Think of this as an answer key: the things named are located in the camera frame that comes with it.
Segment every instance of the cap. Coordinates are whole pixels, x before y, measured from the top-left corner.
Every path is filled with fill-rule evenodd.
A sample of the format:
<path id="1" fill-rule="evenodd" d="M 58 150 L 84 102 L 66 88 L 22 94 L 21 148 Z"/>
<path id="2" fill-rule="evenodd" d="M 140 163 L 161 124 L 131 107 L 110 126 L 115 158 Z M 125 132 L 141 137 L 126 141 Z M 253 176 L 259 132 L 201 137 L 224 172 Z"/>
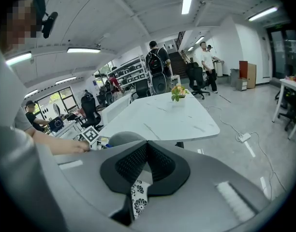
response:
<path id="1" fill-rule="evenodd" d="M 29 105 L 35 105 L 35 102 L 33 102 L 33 101 L 27 101 L 27 103 L 26 103 L 26 106 L 29 106 Z"/>

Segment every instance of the black pants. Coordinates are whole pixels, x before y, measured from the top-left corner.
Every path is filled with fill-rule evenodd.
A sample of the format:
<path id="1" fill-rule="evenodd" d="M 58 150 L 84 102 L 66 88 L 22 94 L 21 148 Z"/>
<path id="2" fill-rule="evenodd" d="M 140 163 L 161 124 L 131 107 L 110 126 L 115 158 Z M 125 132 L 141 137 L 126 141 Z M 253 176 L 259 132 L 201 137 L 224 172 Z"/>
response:
<path id="1" fill-rule="evenodd" d="M 217 85 L 216 85 L 216 70 L 212 69 L 212 74 L 210 74 L 208 71 L 206 71 L 206 74 L 208 76 L 208 86 L 211 85 L 212 91 L 217 91 Z"/>

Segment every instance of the man in white shirt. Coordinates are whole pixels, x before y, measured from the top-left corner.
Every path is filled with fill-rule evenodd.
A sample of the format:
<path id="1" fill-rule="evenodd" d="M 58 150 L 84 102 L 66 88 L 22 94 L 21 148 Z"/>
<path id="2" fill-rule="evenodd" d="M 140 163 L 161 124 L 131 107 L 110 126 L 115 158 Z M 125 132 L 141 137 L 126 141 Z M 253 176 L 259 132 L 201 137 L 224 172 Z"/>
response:
<path id="1" fill-rule="evenodd" d="M 208 76 L 208 85 L 211 85 L 211 89 L 213 93 L 218 93 L 217 92 L 217 85 L 216 85 L 216 80 L 217 80 L 217 76 L 216 76 L 216 70 L 213 66 L 212 60 L 216 59 L 222 63 L 224 63 L 223 60 L 220 60 L 219 58 L 212 56 L 211 53 L 209 51 L 206 50 L 207 46 L 206 46 L 206 42 L 202 41 L 200 43 L 200 47 L 202 48 L 203 52 L 201 53 L 201 61 L 202 61 L 202 66 L 203 69 L 205 69 L 206 74 Z"/>

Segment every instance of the gray sleeve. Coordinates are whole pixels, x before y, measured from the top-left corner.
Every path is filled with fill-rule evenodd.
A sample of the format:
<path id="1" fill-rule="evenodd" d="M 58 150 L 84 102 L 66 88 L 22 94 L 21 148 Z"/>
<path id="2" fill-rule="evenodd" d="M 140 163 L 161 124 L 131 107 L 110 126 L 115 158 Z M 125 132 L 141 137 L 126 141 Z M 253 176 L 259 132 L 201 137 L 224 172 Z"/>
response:
<path id="1" fill-rule="evenodd" d="M 17 129 L 26 131 L 30 127 L 32 127 L 31 123 L 28 121 L 28 118 L 23 112 L 23 109 L 20 107 L 14 121 L 14 127 Z"/>

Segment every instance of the cable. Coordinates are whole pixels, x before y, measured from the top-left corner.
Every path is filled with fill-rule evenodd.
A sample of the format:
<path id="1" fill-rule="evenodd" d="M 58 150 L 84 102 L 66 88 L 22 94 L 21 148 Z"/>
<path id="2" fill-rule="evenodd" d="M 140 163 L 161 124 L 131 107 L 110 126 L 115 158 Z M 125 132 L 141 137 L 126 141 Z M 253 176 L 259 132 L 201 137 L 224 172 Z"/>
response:
<path id="1" fill-rule="evenodd" d="M 209 111 L 210 111 L 210 107 L 214 107 L 214 108 L 217 108 L 217 109 L 219 109 L 220 111 L 222 111 L 222 109 L 219 108 L 219 107 L 217 107 L 217 106 L 208 106 L 208 107 L 205 107 L 205 109 L 209 112 Z M 237 137 L 242 136 L 243 134 L 240 133 L 238 130 L 236 130 L 236 129 L 234 128 L 234 126 L 232 126 L 231 124 L 228 124 L 228 123 L 224 122 L 224 121 L 221 119 L 221 113 L 219 114 L 219 118 L 220 118 L 220 121 L 221 121 L 223 124 L 228 125 L 228 126 L 230 126 L 230 127 L 233 128 L 233 130 L 236 132 L 235 140 L 236 140 L 237 142 L 240 142 L 239 138 L 237 138 Z M 286 192 L 286 188 L 284 187 L 284 185 L 283 185 L 283 184 L 281 183 L 281 181 L 279 180 L 279 177 L 278 177 L 277 173 L 275 172 L 275 170 L 274 170 L 274 168 L 273 168 L 273 165 L 272 165 L 272 163 L 271 163 L 271 161 L 270 161 L 269 156 L 268 156 L 268 155 L 264 152 L 264 150 L 261 148 L 261 146 L 260 146 L 260 136 L 259 136 L 259 134 L 258 134 L 257 132 L 252 132 L 252 133 L 250 133 L 250 135 L 251 135 L 251 134 L 257 134 L 257 135 L 258 135 L 258 138 L 259 138 L 258 145 L 259 145 L 259 147 L 260 147 L 262 153 L 266 156 L 266 158 L 267 158 L 267 160 L 268 160 L 268 163 L 269 163 L 269 165 L 270 165 L 270 167 L 271 167 L 271 169 L 272 169 L 272 172 L 269 173 L 270 200 L 272 200 L 272 195 L 273 195 L 272 190 L 273 190 L 273 188 L 272 188 L 271 180 L 272 180 L 272 178 L 274 177 L 274 174 L 276 175 L 279 184 L 282 186 L 282 188 L 283 188 L 283 190 L 284 190 L 285 192 Z"/>

